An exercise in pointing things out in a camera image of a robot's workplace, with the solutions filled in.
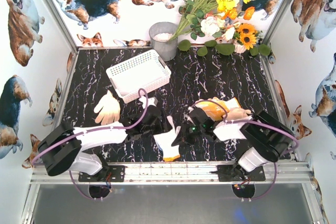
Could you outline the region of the blue dotted glove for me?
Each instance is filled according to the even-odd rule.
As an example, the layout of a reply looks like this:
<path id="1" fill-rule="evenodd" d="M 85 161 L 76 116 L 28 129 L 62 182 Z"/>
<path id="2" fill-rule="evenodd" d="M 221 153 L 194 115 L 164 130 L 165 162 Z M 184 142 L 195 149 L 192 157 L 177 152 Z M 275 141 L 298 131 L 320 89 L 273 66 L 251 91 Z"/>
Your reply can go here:
<path id="1" fill-rule="evenodd" d="M 165 162 L 172 162 L 181 156 L 179 153 L 179 147 L 177 145 L 172 146 L 172 143 L 178 136 L 181 127 L 174 125 L 171 115 L 167 116 L 167 121 L 172 129 L 166 133 L 154 135 L 154 139 L 159 149 L 163 152 L 163 160 Z"/>

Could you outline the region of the white perforated storage basket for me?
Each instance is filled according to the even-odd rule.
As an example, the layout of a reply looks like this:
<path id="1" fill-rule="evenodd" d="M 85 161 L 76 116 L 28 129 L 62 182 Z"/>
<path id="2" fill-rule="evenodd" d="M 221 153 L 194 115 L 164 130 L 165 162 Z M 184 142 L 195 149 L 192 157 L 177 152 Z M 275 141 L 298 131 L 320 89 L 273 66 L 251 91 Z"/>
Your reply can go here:
<path id="1" fill-rule="evenodd" d="M 148 50 L 106 70 L 113 88 L 124 103 L 140 97 L 140 88 L 150 93 L 169 83 L 171 71 L 159 54 Z"/>

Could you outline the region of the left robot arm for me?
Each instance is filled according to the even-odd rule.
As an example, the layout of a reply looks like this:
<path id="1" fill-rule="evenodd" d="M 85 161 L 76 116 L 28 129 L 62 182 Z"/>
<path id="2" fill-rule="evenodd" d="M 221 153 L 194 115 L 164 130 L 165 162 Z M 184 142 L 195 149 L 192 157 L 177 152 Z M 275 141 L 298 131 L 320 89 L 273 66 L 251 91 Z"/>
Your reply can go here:
<path id="1" fill-rule="evenodd" d="M 172 129 L 162 109 L 148 105 L 142 114 L 133 114 L 108 125 L 72 127 L 64 122 L 58 125 L 38 145 L 47 174 L 57 176 L 68 170 L 95 175 L 105 169 L 103 160 L 86 150 L 107 144 L 136 141 L 145 136 L 158 136 Z"/>

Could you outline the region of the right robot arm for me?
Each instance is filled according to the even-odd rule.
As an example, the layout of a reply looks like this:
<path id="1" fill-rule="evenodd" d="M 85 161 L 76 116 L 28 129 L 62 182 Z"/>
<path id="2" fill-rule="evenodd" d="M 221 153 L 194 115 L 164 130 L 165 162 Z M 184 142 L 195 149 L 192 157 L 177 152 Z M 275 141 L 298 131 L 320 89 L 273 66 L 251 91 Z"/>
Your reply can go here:
<path id="1" fill-rule="evenodd" d="M 281 156 L 290 152 L 288 147 L 292 143 L 295 143 L 294 148 L 298 147 L 294 134 L 265 111 L 246 112 L 242 118 L 233 120 L 225 114 L 213 120 L 201 108 L 194 108 L 171 146 L 192 145 L 197 137 L 218 142 L 247 140 L 250 148 L 231 168 L 231 173 L 241 178 L 266 163 L 278 162 Z"/>

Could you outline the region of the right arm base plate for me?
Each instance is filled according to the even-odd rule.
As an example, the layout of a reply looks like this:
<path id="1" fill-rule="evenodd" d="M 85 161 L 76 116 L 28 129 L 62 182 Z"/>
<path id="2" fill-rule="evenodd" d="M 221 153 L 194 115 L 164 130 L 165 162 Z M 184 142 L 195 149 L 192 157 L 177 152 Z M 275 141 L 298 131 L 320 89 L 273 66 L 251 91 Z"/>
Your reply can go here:
<path id="1" fill-rule="evenodd" d="M 263 167 L 259 166 L 252 172 L 245 172 L 237 169 L 234 165 L 217 165 L 217 170 L 211 171 L 216 174 L 220 182 L 243 182 L 250 179 L 252 182 L 262 182 L 266 180 Z"/>

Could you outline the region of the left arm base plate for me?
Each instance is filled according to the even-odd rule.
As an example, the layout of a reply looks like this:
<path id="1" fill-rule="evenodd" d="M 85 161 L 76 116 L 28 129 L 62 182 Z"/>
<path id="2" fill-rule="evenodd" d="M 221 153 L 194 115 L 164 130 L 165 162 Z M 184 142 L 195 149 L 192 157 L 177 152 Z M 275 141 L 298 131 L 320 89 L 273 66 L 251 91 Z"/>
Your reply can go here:
<path id="1" fill-rule="evenodd" d="M 95 175 L 79 173 L 79 182 L 124 182 L 125 166 L 109 165 Z"/>

